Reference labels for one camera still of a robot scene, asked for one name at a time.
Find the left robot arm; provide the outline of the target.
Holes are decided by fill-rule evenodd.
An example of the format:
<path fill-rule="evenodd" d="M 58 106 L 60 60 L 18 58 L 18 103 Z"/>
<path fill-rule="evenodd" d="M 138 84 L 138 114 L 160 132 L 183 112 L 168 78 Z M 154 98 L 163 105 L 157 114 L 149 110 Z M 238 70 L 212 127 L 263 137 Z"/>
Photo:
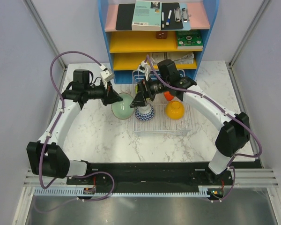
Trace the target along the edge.
<path fill-rule="evenodd" d="M 90 81 L 92 72 L 76 69 L 71 81 L 61 94 L 61 107 L 56 112 L 46 131 L 36 142 L 29 142 L 26 151 L 33 174 L 53 178 L 77 176 L 82 184 L 93 180 L 93 172 L 87 169 L 87 162 L 70 160 L 63 151 L 68 131 L 75 118 L 89 100 L 100 99 L 103 105 L 121 102 L 122 97 L 113 89 L 114 74 L 104 68 L 100 83 Z"/>

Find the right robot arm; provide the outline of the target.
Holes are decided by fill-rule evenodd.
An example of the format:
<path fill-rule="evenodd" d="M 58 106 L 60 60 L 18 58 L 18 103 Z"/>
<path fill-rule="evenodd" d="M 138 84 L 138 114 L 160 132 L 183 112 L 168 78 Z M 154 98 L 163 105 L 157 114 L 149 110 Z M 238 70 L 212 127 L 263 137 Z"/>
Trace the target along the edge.
<path fill-rule="evenodd" d="M 209 184 L 217 184 L 222 172 L 231 164 L 233 156 L 250 140 L 249 117 L 244 113 L 236 114 L 214 101 L 190 77 L 182 76 L 174 61 L 163 60 L 155 71 L 150 59 L 140 63 L 137 71 L 145 77 L 136 83 L 136 94 L 130 104 L 143 117 L 148 116 L 149 102 L 157 94 L 169 92 L 180 101 L 189 104 L 205 116 L 219 131 L 215 141 L 216 153 L 209 162 L 205 179 Z"/>

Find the red patterned bowl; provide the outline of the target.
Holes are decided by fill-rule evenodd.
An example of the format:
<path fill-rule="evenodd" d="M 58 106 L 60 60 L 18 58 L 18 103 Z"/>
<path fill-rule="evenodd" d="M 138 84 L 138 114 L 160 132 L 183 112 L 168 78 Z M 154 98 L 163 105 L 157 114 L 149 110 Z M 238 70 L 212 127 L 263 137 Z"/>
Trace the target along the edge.
<path fill-rule="evenodd" d="M 137 107 L 135 110 L 135 117 L 140 121 L 149 121 L 155 116 L 153 106 L 148 103 L 147 106 Z"/>

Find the red orange bowl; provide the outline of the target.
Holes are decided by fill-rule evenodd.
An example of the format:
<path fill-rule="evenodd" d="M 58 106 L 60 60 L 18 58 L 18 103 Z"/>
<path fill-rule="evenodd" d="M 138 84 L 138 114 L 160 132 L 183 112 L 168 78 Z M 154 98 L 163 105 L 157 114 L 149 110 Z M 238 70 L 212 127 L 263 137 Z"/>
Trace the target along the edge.
<path fill-rule="evenodd" d="M 174 99 L 174 96 L 171 95 L 169 91 L 164 92 L 163 95 L 168 102 L 170 102 Z"/>

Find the yellow orange bowl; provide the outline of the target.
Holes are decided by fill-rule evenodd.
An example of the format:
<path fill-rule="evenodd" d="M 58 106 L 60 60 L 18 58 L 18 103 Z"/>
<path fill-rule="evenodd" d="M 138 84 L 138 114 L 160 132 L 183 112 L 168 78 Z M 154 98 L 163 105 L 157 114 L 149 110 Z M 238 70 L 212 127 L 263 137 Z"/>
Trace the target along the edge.
<path fill-rule="evenodd" d="M 171 101 L 166 105 L 166 115 L 173 120 L 178 120 L 184 116 L 184 105 L 179 101 Z"/>

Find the pale green celadon bowl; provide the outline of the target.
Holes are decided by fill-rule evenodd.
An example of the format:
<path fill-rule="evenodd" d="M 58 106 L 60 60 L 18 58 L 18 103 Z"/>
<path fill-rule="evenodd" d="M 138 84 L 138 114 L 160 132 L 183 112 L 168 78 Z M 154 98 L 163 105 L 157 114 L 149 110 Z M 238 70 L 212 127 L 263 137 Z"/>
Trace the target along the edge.
<path fill-rule="evenodd" d="M 120 120 L 126 120 L 132 116 L 134 113 L 134 108 L 130 107 L 130 104 L 133 101 L 133 97 L 128 93 L 120 93 L 119 94 L 122 97 L 122 101 L 113 103 L 111 105 L 111 109 L 115 117 L 117 117 Z"/>

